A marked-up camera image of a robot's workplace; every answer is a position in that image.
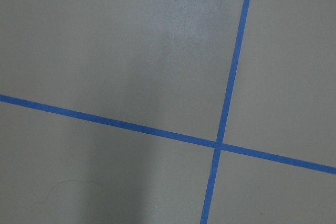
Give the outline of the blue tape line lengthwise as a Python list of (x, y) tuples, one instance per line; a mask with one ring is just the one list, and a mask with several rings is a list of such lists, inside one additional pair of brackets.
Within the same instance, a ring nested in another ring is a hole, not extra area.
[(250, 0), (243, 0), (240, 18), (239, 18), (239, 24), (237, 28), (237, 35), (233, 50), (233, 56), (232, 61), (229, 69), (229, 75), (226, 85), (226, 91), (224, 96), (224, 102), (221, 112), (221, 117), (219, 121), (218, 131), (217, 131), (217, 137), (215, 141), (215, 147), (213, 151), (213, 157), (212, 157), (212, 163), (211, 163), (211, 169), (209, 172), (203, 207), (202, 207), (202, 214), (200, 218), (200, 224), (206, 224), (208, 222), (209, 212), (211, 208), (212, 198), (213, 198), (213, 192), (216, 182), (216, 176), (220, 161), (220, 156), (222, 152), (222, 145), (225, 138), (225, 131), (226, 131), (226, 124), (228, 120), (228, 114), (229, 114), (229, 108), (230, 103), (232, 100), (233, 95), (233, 89), (234, 89), (234, 83), (236, 78), (236, 72), (238, 68), (238, 62), (240, 57), (240, 51), (243, 43), (243, 37), (244, 37), (244, 31), (246, 26), (246, 20), (249, 10), (249, 4)]

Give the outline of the blue tape line crosswise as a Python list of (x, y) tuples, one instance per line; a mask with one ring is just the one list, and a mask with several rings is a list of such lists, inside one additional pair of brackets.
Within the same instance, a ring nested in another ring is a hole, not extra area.
[[(70, 109), (64, 109), (64, 108), (60, 108), (57, 106), (47, 105), (47, 104), (38, 103), (34, 101), (28, 101), (24, 99), (15, 98), (15, 97), (10, 97), (7, 95), (1, 95), (1, 101), (8, 103), (8, 104), (12, 104), (12, 105), (22, 106), (22, 107), (26, 107), (26, 108), (30, 108), (34, 110), (45, 111), (48, 113), (53, 113), (53, 114), (58, 114), (62, 116), (67, 116), (70, 118), (75, 118), (75, 119), (94, 122), (98, 124), (113, 126), (113, 127), (117, 127), (120, 129), (126, 129), (126, 130), (140, 132), (140, 133), (144, 133), (148, 135), (159, 136), (159, 137), (168, 138), (168, 139), (172, 139), (172, 140), (176, 140), (180, 142), (186, 142), (186, 143), (196, 144), (196, 145), (210, 147), (210, 148), (214, 148), (216, 146), (214, 141), (206, 140), (206, 139), (199, 138), (199, 137), (189, 136), (189, 135), (180, 134), (180, 133), (174, 133), (174, 132), (160, 130), (160, 129), (156, 129), (156, 128), (152, 128), (148, 126), (143, 126), (143, 125), (133, 124), (133, 123), (119, 121), (115, 119), (105, 118), (105, 117), (83, 113), (83, 112), (78, 112), (78, 111), (74, 111)], [(324, 172), (328, 174), (335, 174), (335, 167), (332, 167), (332, 166), (327, 166), (327, 165), (303, 161), (303, 160), (299, 160), (299, 159), (295, 159), (291, 157), (285, 157), (285, 156), (276, 155), (272, 153), (252, 150), (252, 149), (239, 147), (235, 145), (222, 144), (221, 150), (235, 153), (235, 154), (255, 157), (259, 159), (265, 159), (265, 160), (273, 161), (276, 163), (282, 163), (282, 164), (302, 167), (302, 168), (306, 168), (310, 170), (316, 170), (316, 171)]]

